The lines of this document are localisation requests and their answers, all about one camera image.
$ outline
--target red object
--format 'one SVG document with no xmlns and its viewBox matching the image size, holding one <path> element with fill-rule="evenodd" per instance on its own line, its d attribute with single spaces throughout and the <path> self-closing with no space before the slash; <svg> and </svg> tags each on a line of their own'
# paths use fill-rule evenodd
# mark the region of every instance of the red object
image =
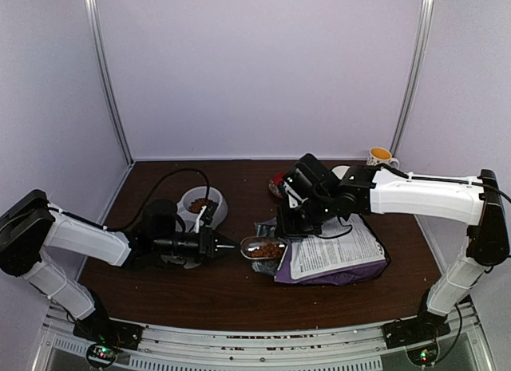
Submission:
<svg viewBox="0 0 511 371">
<path fill-rule="evenodd" d="M 275 174 L 273 178 L 268 181 L 268 188 L 270 189 L 271 193 L 278 198 L 283 198 L 282 194 L 280 194 L 280 191 L 277 187 L 283 181 L 284 174 L 285 174 L 284 172 Z"/>
</svg>

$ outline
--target robotic arm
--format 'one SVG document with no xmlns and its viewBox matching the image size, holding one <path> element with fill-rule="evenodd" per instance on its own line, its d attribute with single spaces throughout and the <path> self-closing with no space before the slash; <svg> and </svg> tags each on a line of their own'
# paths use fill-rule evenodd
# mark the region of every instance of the robotic arm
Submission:
<svg viewBox="0 0 511 371">
<path fill-rule="evenodd" d="M 143 210 L 141 221 L 131 231 L 111 231 L 63 211 L 43 191 L 34 190 L 0 217 L 0 268 L 24 278 L 64 307 L 75 323 L 75 335 L 136 349 L 142 328 L 109 319 L 99 297 L 68 279 L 46 248 L 60 247 L 128 270 L 154 265 L 162 255 L 207 262 L 234 248 L 207 226 L 215 209 L 215 204 L 204 207 L 194 232 L 184 232 L 176 205 L 159 199 Z M 182 231 L 176 231 L 176 221 Z"/>
<path fill-rule="evenodd" d="M 447 314 L 481 275 L 509 256 L 497 179 L 490 170 L 479 177 L 415 176 L 390 167 L 325 168 L 307 154 L 287 172 L 280 191 L 277 233 L 321 234 L 321 224 L 351 213 L 407 213 L 467 223 L 468 246 L 448 271 L 424 294 L 418 316 L 383 326 L 388 348 L 430 340 L 449 333 Z"/>
</svg>

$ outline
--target white label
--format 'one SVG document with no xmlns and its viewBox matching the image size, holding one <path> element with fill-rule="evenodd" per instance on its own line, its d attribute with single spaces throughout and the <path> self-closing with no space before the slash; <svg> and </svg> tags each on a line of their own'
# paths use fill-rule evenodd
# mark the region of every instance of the white label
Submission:
<svg viewBox="0 0 511 371">
<path fill-rule="evenodd" d="M 313 235 L 293 242 L 291 277 L 301 279 L 311 275 L 340 270 L 350 266 L 385 259 L 385 252 L 358 215 L 352 215 L 346 226 L 337 219 L 323 224 L 322 237 L 339 235 L 353 226 L 351 233 L 337 239 L 321 239 Z"/>
</svg>

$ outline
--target mug handle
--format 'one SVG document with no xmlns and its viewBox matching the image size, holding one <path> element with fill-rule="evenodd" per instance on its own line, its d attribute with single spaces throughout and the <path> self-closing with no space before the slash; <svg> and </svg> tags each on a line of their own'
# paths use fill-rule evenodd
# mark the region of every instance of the mug handle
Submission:
<svg viewBox="0 0 511 371">
<path fill-rule="evenodd" d="M 392 167 L 392 168 L 396 168 L 396 169 L 399 169 L 399 160 L 395 157 L 392 157 L 389 161 L 389 165 Z"/>
</svg>

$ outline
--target mug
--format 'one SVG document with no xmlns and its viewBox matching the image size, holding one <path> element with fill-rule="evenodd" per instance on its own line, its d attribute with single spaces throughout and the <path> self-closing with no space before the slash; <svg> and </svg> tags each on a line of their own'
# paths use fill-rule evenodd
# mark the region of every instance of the mug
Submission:
<svg viewBox="0 0 511 371">
<path fill-rule="evenodd" d="M 399 160 L 392 156 L 385 148 L 372 148 L 369 151 L 369 158 L 367 158 L 366 165 L 375 166 L 378 164 L 387 164 L 393 168 L 399 169 Z"/>
</svg>

